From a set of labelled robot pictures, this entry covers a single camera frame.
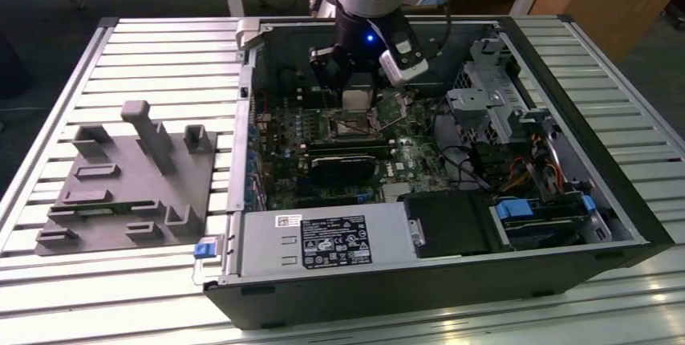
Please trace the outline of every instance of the warning label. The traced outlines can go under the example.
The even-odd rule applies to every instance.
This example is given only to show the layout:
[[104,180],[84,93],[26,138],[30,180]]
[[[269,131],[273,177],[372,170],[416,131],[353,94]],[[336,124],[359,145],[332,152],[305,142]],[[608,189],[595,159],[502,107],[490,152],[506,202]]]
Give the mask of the warning label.
[[301,220],[301,258],[307,269],[371,263],[363,215]]

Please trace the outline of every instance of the blue latch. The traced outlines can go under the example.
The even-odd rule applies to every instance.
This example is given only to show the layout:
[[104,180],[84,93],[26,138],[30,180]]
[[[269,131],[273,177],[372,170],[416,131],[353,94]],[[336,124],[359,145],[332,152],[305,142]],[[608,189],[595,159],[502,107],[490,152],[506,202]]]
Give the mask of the blue latch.
[[195,244],[195,259],[207,259],[216,257],[216,242],[199,242]]
[[595,202],[591,200],[591,197],[588,195],[582,196],[582,204],[584,205],[584,209],[587,210],[587,213],[591,213],[595,211],[596,206]]
[[532,216],[531,206],[524,199],[504,199],[494,209],[499,219]]

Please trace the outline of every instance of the barcode sticker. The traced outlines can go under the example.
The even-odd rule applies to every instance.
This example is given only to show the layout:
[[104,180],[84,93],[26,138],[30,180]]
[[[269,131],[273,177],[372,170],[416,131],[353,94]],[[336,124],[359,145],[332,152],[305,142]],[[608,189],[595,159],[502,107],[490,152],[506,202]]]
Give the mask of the barcode sticker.
[[276,216],[276,227],[299,227],[300,221],[301,221],[301,214],[277,215]]

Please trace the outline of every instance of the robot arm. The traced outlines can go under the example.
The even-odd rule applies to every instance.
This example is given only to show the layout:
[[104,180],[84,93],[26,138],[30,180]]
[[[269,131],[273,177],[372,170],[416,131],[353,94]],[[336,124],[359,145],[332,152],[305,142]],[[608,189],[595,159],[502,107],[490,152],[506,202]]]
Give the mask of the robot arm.
[[[336,43],[311,50],[311,66],[321,86],[340,91],[353,72],[377,79],[381,67],[396,86],[428,70],[426,53],[401,14],[401,0],[336,0]],[[327,75],[327,59],[339,67]]]

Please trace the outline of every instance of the aluminum extrusion table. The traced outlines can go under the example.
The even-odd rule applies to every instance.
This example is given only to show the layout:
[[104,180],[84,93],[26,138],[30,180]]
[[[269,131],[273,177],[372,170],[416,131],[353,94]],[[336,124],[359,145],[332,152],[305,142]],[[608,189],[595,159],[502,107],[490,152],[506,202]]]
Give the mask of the aluminum extrusion table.
[[[518,301],[240,331],[201,295],[219,262],[193,268],[192,246],[33,255],[34,235],[76,149],[78,124],[118,120],[126,99],[152,105],[168,132],[219,133],[207,234],[224,231],[240,53],[236,18],[104,20],[18,169],[0,215],[0,343],[669,343],[685,336],[685,146],[579,28],[518,18],[570,98],[677,245],[567,293]],[[531,81],[531,98],[543,105]]]

